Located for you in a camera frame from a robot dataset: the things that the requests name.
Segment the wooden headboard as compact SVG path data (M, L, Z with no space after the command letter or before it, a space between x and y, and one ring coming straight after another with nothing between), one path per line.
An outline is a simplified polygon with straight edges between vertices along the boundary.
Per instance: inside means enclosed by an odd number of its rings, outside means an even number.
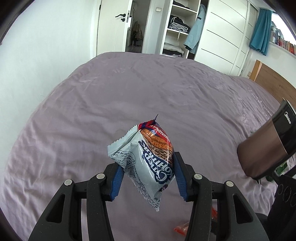
M296 89L285 78L259 60L255 61L250 79L263 87L278 102L288 100L295 108Z

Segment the green metal tray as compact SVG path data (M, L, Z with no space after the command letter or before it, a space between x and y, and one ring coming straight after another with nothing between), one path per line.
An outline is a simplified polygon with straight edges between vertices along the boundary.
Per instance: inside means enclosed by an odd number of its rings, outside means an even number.
M278 166L278 167L275 169L275 172L276 172L278 175L281 175L281 174L283 174L287 169L288 169L288 164L287 164L287 162L284 162L284 163L282 163L280 166ZM266 180L269 181L269 182L273 182L273 181L274 181L274 179L273 179L271 176L266 176Z

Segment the folded white linens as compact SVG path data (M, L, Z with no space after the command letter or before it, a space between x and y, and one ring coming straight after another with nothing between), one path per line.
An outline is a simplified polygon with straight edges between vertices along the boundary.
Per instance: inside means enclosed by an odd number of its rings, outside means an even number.
M163 53L167 55L180 55L184 54L184 50L180 46L175 46L169 43L164 43Z

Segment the folded dark clothes pile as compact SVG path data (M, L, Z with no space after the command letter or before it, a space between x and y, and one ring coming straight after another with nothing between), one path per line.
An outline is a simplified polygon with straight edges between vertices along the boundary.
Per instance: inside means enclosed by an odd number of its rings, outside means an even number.
M176 30L178 32L189 33L191 28L186 25L178 16L170 15L168 29Z

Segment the white wardrobe with shelves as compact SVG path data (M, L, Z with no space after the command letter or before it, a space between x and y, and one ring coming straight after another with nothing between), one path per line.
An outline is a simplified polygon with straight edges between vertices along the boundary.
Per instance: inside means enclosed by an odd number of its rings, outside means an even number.
M193 27L205 9L201 37L191 54L187 33L169 28L171 15ZM193 59L225 74L239 76L249 53L258 10L250 1L151 1L144 32L143 53L163 54L164 44L181 47Z

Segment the black and bronze electric kettle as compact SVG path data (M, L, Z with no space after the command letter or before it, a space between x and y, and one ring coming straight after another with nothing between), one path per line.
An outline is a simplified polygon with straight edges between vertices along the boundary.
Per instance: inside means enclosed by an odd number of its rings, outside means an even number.
M283 99L273 116L237 148L246 176L259 180L295 154L295 109Z

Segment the purple bed sheet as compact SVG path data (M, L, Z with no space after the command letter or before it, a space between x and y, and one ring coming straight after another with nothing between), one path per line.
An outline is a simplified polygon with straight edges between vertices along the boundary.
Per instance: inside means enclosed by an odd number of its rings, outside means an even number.
M256 213L268 214L276 184L247 177L237 146L279 105L255 82L193 60L101 54L57 85L27 121L9 155L1 209L27 240L65 180L103 171L108 145L156 119L185 163L211 181L233 181Z

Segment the teal curtain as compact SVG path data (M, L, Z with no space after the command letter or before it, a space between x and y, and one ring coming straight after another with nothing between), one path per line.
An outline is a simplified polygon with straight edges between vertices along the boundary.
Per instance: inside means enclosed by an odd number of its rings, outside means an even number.
M249 47L262 55L266 56L269 48L271 34L272 11L260 8L259 15L253 30Z

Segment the light blue hanging jacket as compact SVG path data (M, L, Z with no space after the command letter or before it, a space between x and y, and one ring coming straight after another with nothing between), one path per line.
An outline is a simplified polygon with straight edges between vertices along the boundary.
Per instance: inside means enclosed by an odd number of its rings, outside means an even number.
M189 35L187 36L184 46L190 53L195 54L197 51L197 47L201 38L201 33L204 26L206 15L206 7L201 4L199 8L198 16L195 20L194 25L192 26Z

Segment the white blue red wafer packet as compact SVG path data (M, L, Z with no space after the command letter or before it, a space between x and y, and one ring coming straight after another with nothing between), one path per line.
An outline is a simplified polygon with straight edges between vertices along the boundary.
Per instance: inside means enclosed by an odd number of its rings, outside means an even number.
M108 156L123 168L156 211L159 211L162 192L175 178L173 153L170 138L155 118L133 126L107 146Z

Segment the row of books on shelf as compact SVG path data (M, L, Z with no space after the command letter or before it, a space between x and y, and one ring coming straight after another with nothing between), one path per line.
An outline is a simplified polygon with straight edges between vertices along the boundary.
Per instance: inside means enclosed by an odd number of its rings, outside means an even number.
M271 22L271 31L270 31L269 41L289 51L291 54L295 55L295 44L284 39L284 36L281 30L276 27L274 22Z

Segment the small red candy packet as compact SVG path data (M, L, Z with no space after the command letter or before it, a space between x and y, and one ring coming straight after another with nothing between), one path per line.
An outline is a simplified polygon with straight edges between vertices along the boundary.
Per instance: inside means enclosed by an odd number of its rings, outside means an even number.
M211 214L211 232L213 234L217 233L217 223L218 223L218 213L217 210L215 208L212 208L212 214ZM174 231L186 236L187 231L189 228L189 223L185 223L184 225L179 225L177 227L174 228Z

